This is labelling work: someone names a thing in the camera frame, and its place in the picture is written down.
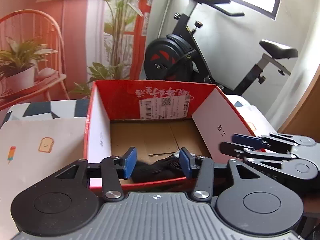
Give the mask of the red strawberry cardboard box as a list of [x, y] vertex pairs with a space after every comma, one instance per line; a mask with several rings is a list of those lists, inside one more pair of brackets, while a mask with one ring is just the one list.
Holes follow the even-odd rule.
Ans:
[[216, 85], [177, 81], [100, 80], [89, 101], [84, 157], [98, 163], [135, 147], [138, 156], [176, 152], [185, 147], [221, 164], [221, 141], [235, 133], [272, 131], [262, 113], [244, 98]]

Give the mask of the potted plant white pot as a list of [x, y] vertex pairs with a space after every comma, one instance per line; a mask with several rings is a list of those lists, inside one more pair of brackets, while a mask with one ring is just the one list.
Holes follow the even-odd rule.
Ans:
[[41, 44], [37, 39], [18, 43], [6, 37], [9, 50], [1, 50], [1, 80], [12, 92], [30, 88], [35, 82], [37, 63], [46, 61], [57, 50]]

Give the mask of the black exercise bike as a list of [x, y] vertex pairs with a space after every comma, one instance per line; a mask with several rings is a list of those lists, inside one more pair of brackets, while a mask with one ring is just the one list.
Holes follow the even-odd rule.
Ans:
[[266, 80], [262, 73], [269, 63], [277, 67], [281, 75], [291, 75], [279, 60], [297, 58], [298, 50], [277, 42], [261, 40], [259, 44], [265, 52], [235, 89], [230, 89], [213, 78], [194, 37], [197, 29], [203, 25], [196, 21], [194, 29], [189, 29], [188, 22], [198, 4], [208, 5], [229, 17], [244, 16], [243, 12], [228, 12], [220, 7], [228, 3], [230, 0], [189, 0], [185, 12], [174, 15], [177, 23], [172, 33], [165, 37], [157, 37], [147, 46], [143, 63], [146, 78], [214, 84], [219, 86], [225, 94], [241, 96], [254, 81], [263, 83]]

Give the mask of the black mesh fabric item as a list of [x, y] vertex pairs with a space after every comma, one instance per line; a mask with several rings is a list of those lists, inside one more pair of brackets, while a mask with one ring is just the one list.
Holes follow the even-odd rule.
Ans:
[[158, 160], [153, 164], [137, 161], [131, 174], [134, 183], [147, 183], [181, 177], [184, 177], [184, 173], [180, 166], [178, 153]]

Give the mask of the white cartoon print tablecloth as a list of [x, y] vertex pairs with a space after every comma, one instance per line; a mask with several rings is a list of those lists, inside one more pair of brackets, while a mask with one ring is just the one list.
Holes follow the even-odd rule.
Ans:
[[[18, 232], [10, 214], [18, 193], [84, 157], [88, 105], [86, 99], [34, 102], [7, 111], [1, 127], [1, 239], [11, 239]], [[133, 146], [138, 159], [146, 163], [181, 147], [209, 156], [191, 119], [114, 122], [108, 137], [113, 155], [122, 155]]]

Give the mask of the tall green leafy plant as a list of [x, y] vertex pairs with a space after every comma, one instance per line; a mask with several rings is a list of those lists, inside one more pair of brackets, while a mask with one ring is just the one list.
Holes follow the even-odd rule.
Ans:
[[152, 0], [101, 0], [98, 24], [100, 56], [87, 64], [87, 80], [75, 83], [71, 93], [89, 98], [98, 80], [140, 78]]

